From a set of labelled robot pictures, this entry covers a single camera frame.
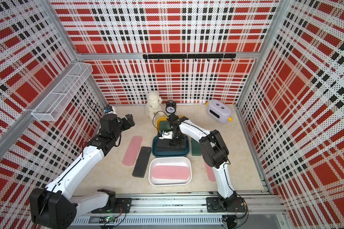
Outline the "black pencil case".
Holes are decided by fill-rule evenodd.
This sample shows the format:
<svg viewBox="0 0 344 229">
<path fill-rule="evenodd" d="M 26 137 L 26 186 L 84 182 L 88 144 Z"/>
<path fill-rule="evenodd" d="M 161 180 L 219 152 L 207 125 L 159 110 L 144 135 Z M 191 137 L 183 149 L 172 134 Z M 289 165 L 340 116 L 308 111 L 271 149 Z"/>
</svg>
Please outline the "black pencil case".
<svg viewBox="0 0 344 229">
<path fill-rule="evenodd" d="M 154 141 L 158 152 L 184 152 L 188 149 L 186 139 L 159 139 Z"/>
<path fill-rule="evenodd" d="M 136 160 L 136 164 L 132 173 L 133 177 L 144 178 L 146 169 L 149 163 L 151 152 L 152 152 L 152 148 L 141 147 L 139 156 Z"/>
</svg>

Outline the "pink pencil case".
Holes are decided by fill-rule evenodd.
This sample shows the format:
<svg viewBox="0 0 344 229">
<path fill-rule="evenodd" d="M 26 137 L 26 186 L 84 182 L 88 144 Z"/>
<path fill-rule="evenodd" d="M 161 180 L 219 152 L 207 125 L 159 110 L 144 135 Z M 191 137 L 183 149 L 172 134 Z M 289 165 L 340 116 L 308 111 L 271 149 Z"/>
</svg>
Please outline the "pink pencil case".
<svg viewBox="0 0 344 229">
<path fill-rule="evenodd" d="M 155 179 L 186 180 L 190 178 L 191 171 L 189 167 L 183 166 L 156 166 L 151 175 Z"/>
<path fill-rule="evenodd" d="M 129 146 L 122 160 L 122 164 L 124 166 L 131 167 L 134 165 L 136 158 L 138 156 L 142 141 L 143 141 L 143 138 L 138 135 L 133 136 L 131 138 Z"/>
<path fill-rule="evenodd" d="M 205 165 L 205 170 L 207 173 L 208 180 L 210 182 L 216 182 L 216 178 L 215 178 L 213 169 L 210 166 L 208 166 L 206 163 L 204 165 Z"/>
</svg>

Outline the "green pencil case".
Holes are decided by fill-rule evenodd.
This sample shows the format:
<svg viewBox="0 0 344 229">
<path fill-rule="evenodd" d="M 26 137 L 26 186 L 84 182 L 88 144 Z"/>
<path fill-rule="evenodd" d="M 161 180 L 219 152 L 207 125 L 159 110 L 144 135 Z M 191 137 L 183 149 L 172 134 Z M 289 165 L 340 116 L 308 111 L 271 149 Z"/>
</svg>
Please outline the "green pencil case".
<svg viewBox="0 0 344 229">
<path fill-rule="evenodd" d="M 161 131 L 166 131 L 166 132 L 169 132 L 169 131 L 172 130 L 172 128 L 170 126 L 170 123 L 167 120 L 160 121 L 159 124 L 158 124 L 158 128 Z"/>
<path fill-rule="evenodd" d="M 199 142 L 194 140 L 193 138 L 191 138 L 191 152 L 192 152 L 192 156 L 201 156 L 202 155 Z"/>
</svg>

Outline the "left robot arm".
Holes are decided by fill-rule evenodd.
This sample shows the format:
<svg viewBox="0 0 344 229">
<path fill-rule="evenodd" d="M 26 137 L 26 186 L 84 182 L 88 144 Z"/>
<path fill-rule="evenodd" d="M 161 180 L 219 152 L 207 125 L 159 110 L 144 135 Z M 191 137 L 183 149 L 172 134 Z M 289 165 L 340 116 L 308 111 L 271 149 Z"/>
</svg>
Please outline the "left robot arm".
<svg viewBox="0 0 344 229">
<path fill-rule="evenodd" d="M 112 148 L 118 147 L 123 131 L 135 125 L 133 116 L 120 118 L 114 112 L 100 119 L 100 130 L 86 143 L 79 157 L 45 188 L 34 189 L 30 196 L 31 219 L 35 225 L 50 229 L 66 229 L 72 222 L 93 210 L 116 208 L 116 194 L 99 189 L 94 194 L 75 198 L 74 191 Z"/>
</svg>

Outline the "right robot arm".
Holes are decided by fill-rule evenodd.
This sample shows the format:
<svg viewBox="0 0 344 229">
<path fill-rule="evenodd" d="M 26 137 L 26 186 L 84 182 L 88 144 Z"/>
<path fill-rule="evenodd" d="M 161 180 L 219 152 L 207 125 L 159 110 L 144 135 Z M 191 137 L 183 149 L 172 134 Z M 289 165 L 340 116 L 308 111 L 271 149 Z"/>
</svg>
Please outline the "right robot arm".
<svg viewBox="0 0 344 229">
<path fill-rule="evenodd" d="M 204 162 L 212 168 L 217 182 L 218 201 L 222 208 L 229 209 L 238 202 L 237 192 L 234 190 L 227 166 L 229 150 L 219 131 L 209 131 L 198 127 L 187 117 L 171 114 L 167 117 L 171 131 L 163 133 L 160 138 L 170 150 L 186 148 L 187 137 L 191 137 L 200 145 Z"/>
</svg>

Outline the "yellow storage tray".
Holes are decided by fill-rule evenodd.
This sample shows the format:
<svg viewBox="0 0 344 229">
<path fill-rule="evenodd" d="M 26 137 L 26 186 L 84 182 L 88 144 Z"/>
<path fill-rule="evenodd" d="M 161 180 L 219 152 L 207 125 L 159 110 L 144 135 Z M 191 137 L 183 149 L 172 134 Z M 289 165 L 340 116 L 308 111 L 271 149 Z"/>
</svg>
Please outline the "yellow storage tray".
<svg viewBox="0 0 344 229">
<path fill-rule="evenodd" d="M 157 128 L 156 131 L 160 132 L 160 131 L 172 131 L 172 127 L 170 126 L 169 122 L 167 121 L 167 116 L 163 116 L 158 118 L 157 120 Z"/>
</svg>

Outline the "white storage tray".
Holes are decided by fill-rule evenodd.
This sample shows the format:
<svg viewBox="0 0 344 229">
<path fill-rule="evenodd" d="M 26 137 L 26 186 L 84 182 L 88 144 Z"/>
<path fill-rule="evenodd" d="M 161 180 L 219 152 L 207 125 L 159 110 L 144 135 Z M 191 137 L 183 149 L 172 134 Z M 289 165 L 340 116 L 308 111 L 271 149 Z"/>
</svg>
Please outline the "white storage tray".
<svg viewBox="0 0 344 229">
<path fill-rule="evenodd" d="M 192 166 L 187 157 L 160 157 L 150 163 L 149 183 L 152 186 L 183 186 L 191 180 Z"/>
</svg>

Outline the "black alarm clock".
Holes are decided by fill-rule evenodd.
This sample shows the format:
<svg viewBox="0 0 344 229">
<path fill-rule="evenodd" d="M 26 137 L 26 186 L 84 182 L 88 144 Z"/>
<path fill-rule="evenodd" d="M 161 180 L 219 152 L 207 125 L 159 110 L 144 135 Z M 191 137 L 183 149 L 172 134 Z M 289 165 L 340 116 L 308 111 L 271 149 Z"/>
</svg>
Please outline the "black alarm clock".
<svg viewBox="0 0 344 229">
<path fill-rule="evenodd" d="M 177 103 L 173 100 L 168 100 L 165 103 L 165 110 L 169 114 L 174 114 L 177 109 Z"/>
</svg>

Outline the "white plush dog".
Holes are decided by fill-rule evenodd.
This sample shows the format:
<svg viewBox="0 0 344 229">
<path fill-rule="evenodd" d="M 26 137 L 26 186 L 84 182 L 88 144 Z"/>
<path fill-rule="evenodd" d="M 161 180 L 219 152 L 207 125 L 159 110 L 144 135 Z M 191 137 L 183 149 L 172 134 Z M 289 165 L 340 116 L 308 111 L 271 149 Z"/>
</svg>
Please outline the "white plush dog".
<svg viewBox="0 0 344 229">
<path fill-rule="evenodd" d="M 150 91 L 147 94 L 147 103 L 145 106 L 145 114 L 150 119 L 153 119 L 154 115 L 162 109 L 163 99 L 158 91 Z"/>
</svg>

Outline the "lavender toaster toy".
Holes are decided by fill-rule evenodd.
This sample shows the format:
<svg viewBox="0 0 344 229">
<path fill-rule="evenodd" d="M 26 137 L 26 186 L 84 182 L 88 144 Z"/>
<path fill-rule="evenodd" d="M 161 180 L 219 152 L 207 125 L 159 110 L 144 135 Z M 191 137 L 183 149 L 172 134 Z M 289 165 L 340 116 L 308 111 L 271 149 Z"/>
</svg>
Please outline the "lavender toaster toy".
<svg viewBox="0 0 344 229">
<path fill-rule="evenodd" d="M 219 100 L 212 99 L 208 101 L 206 107 L 207 114 L 222 124 L 233 120 L 231 117 L 232 110 Z"/>
</svg>

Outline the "green circuit board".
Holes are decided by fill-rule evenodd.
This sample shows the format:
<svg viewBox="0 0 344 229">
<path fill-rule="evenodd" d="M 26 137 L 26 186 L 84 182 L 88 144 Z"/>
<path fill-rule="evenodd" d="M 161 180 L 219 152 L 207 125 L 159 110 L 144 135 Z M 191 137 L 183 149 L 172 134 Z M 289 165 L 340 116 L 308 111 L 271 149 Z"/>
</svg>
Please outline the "green circuit board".
<svg viewBox="0 0 344 229">
<path fill-rule="evenodd" d="M 99 224 L 114 223 L 116 221 L 115 216 L 104 216 L 99 218 Z"/>
</svg>

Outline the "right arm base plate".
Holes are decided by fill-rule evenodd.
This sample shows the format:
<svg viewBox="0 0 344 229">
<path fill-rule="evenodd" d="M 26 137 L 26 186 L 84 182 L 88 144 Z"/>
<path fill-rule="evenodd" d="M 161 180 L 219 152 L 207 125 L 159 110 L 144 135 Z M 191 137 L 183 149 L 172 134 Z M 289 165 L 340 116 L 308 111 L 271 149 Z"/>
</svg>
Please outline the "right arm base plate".
<svg viewBox="0 0 344 229">
<path fill-rule="evenodd" d="M 209 213 L 217 212 L 233 212 L 245 213 L 246 207 L 242 198 L 235 198 L 234 200 L 224 200 L 219 197 L 208 197 L 206 200 L 206 207 Z"/>
</svg>

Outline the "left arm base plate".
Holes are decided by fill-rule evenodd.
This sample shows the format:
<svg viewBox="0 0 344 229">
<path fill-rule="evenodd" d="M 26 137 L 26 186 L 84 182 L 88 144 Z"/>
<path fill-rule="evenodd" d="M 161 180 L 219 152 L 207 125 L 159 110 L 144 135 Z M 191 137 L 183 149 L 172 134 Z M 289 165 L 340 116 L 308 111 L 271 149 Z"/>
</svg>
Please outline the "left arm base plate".
<svg viewBox="0 0 344 229">
<path fill-rule="evenodd" d="M 116 198 L 115 207 L 103 207 L 101 209 L 93 210 L 91 213 L 106 214 L 106 213 L 129 213 L 131 209 L 132 198 Z"/>
</svg>

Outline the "black hook rail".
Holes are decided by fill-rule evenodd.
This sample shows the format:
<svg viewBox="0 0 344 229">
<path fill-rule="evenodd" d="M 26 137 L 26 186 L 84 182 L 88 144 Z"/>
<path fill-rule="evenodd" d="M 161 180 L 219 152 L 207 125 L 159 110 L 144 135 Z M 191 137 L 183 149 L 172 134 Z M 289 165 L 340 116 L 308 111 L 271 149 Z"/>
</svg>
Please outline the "black hook rail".
<svg viewBox="0 0 344 229">
<path fill-rule="evenodd" d="M 144 60 L 162 60 L 162 59 L 235 59 L 237 57 L 236 53 L 200 53 L 200 54 L 144 54 Z"/>
</svg>

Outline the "aluminium rail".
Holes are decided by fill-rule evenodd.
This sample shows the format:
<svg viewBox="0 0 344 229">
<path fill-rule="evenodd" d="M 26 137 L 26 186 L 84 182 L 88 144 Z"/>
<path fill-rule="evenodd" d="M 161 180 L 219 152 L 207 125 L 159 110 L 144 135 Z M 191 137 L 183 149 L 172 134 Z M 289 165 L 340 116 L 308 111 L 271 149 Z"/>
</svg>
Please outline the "aluminium rail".
<svg viewBox="0 0 344 229">
<path fill-rule="evenodd" d="M 238 192 L 244 199 L 236 204 L 230 212 L 225 212 L 218 203 L 207 201 L 217 198 L 215 192 L 189 193 L 157 193 L 157 194 L 124 194 L 117 195 L 117 201 L 124 199 L 128 216 L 137 215 L 213 215 L 213 214 L 244 214 L 244 207 L 252 214 L 284 214 L 286 212 L 283 200 L 278 195 L 267 192 Z"/>
</svg>

